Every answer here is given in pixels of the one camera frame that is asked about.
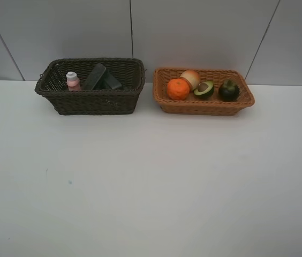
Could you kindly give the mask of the dark square bottle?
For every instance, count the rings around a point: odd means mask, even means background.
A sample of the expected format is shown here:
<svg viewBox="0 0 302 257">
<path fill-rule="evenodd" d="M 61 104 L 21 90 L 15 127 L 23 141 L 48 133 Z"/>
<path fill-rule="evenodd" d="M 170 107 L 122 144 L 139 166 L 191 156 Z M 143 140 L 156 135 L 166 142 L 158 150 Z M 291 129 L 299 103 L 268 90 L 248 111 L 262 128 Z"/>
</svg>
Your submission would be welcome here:
<svg viewBox="0 0 302 257">
<path fill-rule="evenodd" d="M 109 71 L 107 71 L 102 81 L 102 89 L 120 90 L 122 88 L 122 84 Z"/>
</svg>

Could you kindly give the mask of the pink squeeze bottle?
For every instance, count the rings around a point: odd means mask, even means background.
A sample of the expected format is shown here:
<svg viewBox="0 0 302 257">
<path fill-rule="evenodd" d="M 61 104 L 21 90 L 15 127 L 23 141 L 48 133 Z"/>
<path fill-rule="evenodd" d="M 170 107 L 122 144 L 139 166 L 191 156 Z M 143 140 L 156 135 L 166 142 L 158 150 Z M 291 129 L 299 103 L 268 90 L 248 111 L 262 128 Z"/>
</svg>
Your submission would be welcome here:
<svg viewBox="0 0 302 257">
<path fill-rule="evenodd" d="M 66 74 L 66 83 L 69 91 L 81 91 L 80 80 L 75 72 Z"/>
</svg>

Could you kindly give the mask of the half avocado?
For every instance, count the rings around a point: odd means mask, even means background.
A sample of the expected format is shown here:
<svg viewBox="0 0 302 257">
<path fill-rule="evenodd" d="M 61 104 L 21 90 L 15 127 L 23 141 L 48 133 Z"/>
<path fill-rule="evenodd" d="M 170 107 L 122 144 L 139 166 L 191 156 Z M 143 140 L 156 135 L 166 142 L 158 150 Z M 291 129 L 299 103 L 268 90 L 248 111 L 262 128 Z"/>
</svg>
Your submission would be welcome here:
<svg viewBox="0 0 302 257">
<path fill-rule="evenodd" d="M 212 81 L 204 81 L 199 83 L 199 85 L 193 92 L 196 97 L 205 100 L 213 95 L 214 90 L 215 87 Z"/>
</svg>

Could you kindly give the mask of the black whiteboard eraser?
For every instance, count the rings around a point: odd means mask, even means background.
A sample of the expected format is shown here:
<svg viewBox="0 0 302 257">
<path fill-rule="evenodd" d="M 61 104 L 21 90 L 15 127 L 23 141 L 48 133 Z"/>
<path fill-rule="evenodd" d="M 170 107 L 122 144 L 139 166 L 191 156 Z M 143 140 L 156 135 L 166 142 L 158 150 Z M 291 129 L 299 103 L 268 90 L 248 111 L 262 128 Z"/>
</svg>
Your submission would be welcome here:
<svg viewBox="0 0 302 257">
<path fill-rule="evenodd" d="M 83 83 L 82 90 L 99 90 L 102 80 L 105 77 L 107 68 L 98 63 L 95 65 L 85 82 Z"/>
</svg>

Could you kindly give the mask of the dark mangosteen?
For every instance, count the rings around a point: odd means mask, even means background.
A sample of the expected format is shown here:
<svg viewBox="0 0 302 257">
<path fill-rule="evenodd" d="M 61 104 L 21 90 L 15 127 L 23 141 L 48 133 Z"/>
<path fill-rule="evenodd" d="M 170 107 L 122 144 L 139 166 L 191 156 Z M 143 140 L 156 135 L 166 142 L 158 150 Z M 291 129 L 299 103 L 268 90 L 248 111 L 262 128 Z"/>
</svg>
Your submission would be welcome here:
<svg viewBox="0 0 302 257">
<path fill-rule="evenodd" d="M 234 101 L 238 98 L 240 89 L 238 85 L 230 79 L 225 80 L 218 89 L 219 97 L 222 101 Z"/>
</svg>

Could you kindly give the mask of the orange mandarin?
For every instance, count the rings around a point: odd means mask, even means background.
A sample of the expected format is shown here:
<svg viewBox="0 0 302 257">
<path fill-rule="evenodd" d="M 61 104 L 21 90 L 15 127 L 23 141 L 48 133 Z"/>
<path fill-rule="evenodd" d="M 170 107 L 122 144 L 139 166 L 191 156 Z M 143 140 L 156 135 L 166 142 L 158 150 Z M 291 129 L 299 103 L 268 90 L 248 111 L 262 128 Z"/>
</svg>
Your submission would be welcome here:
<svg viewBox="0 0 302 257">
<path fill-rule="evenodd" d="M 172 79 L 167 84 L 167 94 L 171 100 L 186 100 L 189 93 L 189 84 L 181 78 Z"/>
</svg>

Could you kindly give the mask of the dark brown wicker basket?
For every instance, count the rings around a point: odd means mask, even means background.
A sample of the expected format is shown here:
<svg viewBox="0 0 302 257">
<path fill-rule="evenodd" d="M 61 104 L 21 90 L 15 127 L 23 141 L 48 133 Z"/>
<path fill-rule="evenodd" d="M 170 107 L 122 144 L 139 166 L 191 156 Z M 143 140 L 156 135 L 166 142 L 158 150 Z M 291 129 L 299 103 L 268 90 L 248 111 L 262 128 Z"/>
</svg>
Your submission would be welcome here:
<svg viewBox="0 0 302 257">
<path fill-rule="evenodd" d="M 123 86 L 72 92 L 66 73 L 73 71 L 83 84 L 96 64 L 103 64 Z M 145 84 L 145 68 L 135 58 L 63 58 L 52 61 L 40 75 L 35 92 L 60 115 L 127 115 L 134 112 Z"/>
</svg>

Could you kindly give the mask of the round bread bun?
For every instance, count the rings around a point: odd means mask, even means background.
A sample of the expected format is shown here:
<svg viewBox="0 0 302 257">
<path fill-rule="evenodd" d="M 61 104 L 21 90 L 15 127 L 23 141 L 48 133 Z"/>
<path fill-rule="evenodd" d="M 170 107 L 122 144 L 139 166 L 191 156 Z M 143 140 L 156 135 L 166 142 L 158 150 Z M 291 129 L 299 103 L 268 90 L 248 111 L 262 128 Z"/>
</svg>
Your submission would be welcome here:
<svg viewBox="0 0 302 257">
<path fill-rule="evenodd" d="M 180 78 L 185 80 L 189 87 L 190 91 L 194 91 L 200 83 L 200 75 L 194 70 L 186 70 L 181 75 Z"/>
</svg>

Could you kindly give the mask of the orange wicker basket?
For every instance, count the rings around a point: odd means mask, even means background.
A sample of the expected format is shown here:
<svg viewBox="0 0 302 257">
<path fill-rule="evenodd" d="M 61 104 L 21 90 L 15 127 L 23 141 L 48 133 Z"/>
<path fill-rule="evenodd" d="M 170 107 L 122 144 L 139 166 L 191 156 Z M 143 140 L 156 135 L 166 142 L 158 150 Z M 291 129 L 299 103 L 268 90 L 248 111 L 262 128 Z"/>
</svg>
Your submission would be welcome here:
<svg viewBox="0 0 302 257">
<path fill-rule="evenodd" d="M 167 84 L 170 80 L 178 78 L 185 70 L 186 68 L 178 67 L 161 67 L 155 70 L 153 97 L 162 111 L 170 114 L 233 116 L 255 103 L 254 96 L 243 76 L 235 70 L 221 69 L 195 70 L 202 81 L 214 83 L 213 95 L 208 99 L 201 100 L 190 93 L 186 100 L 171 100 L 167 94 Z M 219 87 L 227 79 L 234 81 L 239 87 L 238 98 L 230 102 L 223 101 L 218 94 Z"/>
</svg>

